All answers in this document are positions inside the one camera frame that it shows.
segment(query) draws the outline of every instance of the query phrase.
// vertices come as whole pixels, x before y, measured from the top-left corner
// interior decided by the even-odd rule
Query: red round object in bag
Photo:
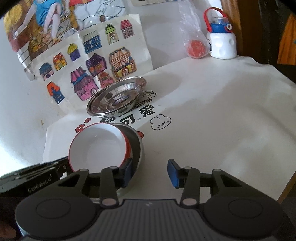
[[[203,42],[199,40],[190,40],[187,45],[187,53],[192,58],[200,58],[205,55],[206,47]]]

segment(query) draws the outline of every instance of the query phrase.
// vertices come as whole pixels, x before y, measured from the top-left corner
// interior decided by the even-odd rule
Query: white tablecloth
[[[143,77],[151,100],[125,116],[133,114],[129,124],[144,133],[146,157],[124,198],[179,200],[182,190],[167,175],[170,158],[201,172],[221,168],[279,198],[296,171],[294,83],[249,57],[185,58]],[[148,104],[153,108],[144,117]],[[66,156],[76,127],[89,117],[81,110],[48,127],[43,161]],[[85,126],[100,120],[92,117]],[[203,188],[201,201],[208,197]]]

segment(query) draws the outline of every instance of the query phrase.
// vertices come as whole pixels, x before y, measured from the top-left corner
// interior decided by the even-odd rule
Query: yellow roof
[[[68,54],[71,54],[73,53],[76,49],[78,49],[78,46],[76,44],[70,44],[69,47],[68,47],[68,51],[67,53]]]

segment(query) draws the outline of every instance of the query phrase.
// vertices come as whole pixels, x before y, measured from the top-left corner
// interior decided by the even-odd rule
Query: pink house drawing
[[[74,86],[74,92],[81,100],[89,99],[99,89],[94,78],[89,76],[81,66],[71,72],[71,83]]]

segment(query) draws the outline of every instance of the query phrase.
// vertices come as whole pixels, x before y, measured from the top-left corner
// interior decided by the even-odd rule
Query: plastic bag
[[[202,58],[209,51],[209,43],[200,28],[200,19],[191,0],[178,1],[181,14],[181,33],[188,56]]]

